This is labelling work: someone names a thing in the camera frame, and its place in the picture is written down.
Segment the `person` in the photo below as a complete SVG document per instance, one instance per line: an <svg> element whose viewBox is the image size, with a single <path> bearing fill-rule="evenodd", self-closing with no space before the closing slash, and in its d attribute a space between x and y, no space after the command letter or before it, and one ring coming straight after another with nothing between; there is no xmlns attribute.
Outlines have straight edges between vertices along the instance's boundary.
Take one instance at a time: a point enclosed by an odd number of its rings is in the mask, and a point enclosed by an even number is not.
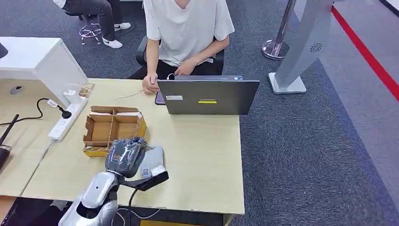
<svg viewBox="0 0 399 226"><path fill-rule="evenodd" d="M121 48L115 31L128 29L130 23L122 22L119 0L53 0L61 9L69 13L97 15L101 26L103 43L111 48Z"/></svg>
<svg viewBox="0 0 399 226"><path fill-rule="evenodd" d="M175 75L214 75L212 57L229 45L234 26L226 0L144 0L147 66L130 79L142 79L149 94L157 79Z"/></svg>

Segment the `smartphone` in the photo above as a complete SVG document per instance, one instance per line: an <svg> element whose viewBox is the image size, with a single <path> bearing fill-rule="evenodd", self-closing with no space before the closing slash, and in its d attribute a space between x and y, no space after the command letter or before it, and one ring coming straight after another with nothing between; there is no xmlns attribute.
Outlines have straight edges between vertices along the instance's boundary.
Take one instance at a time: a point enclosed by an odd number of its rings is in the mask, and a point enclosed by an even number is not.
<svg viewBox="0 0 399 226"><path fill-rule="evenodd" d="M162 93L160 91L157 92L157 96L155 97L156 105L165 105L165 100L163 99Z"/></svg>

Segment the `robotic hand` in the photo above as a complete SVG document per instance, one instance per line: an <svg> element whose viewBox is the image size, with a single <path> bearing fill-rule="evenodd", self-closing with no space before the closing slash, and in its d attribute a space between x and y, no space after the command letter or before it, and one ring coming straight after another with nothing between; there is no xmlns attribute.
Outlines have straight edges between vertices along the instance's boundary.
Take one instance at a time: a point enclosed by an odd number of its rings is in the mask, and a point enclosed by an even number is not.
<svg viewBox="0 0 399 226"><path fill-rule="evenodd" d="M105 161L106 171L94 176L88 188L73 201L58 225L109 226L118 211L117 191L120 185L146 191L168 180L168 172L163 167L152 170L149 178L125 180L137 173L147 147L143 138L114 141Z"/></svg>

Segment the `cardboard box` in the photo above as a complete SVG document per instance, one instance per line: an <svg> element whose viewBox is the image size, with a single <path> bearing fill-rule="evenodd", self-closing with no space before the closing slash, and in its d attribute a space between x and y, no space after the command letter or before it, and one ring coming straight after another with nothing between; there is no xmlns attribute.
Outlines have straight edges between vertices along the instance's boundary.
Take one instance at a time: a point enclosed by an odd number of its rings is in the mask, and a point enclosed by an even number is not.
<svg viewBox="0 0 399 226"><path fill-rule="evenodd" d="M92 106L86 119L83 152L106 157L114 140L144 137L147 124L137 108Z"/></svg>

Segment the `black cable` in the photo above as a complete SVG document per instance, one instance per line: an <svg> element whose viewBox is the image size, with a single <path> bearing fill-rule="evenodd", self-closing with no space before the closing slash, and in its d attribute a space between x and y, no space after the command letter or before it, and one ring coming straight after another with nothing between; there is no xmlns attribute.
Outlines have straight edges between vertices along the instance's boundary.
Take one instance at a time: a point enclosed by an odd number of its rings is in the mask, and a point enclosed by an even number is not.
<svg viewBox="0 0 399 226"><path fill-rule="evenodd" d="M129 199L129 206L128 206L128 217L129 217L129 226L132 225L132 221L130 219L130 212L132 211L132 200L133 200L133 196L135 196L136 192L138 191L138 189L136 188L135 191L132 193L132 195L130 196Z"/></svg>
<svg viewBox="0 0 399 226"><path fill-rule="evenodd" d="M40 98L37 102L36 102L36 107L37 107L37 109L38 109L38 111L40 112L40 116L39 117L26 117L26 118L22 118L22 119L18 119L15 123L17 123L17 122L19 122L19 121L22 121L22 120L26 120L26 119L41 119L42 117L43 117L43 112L41 111L41 109L40 109L40 106L39 106L39 102L40 101L42 101L42 100L49 100L48 98ZM2 123L2 124L0 124L0 126L6 126L6 125L9 125L9 124L11 124L10 122L8 122L8 123Z"/></svg>

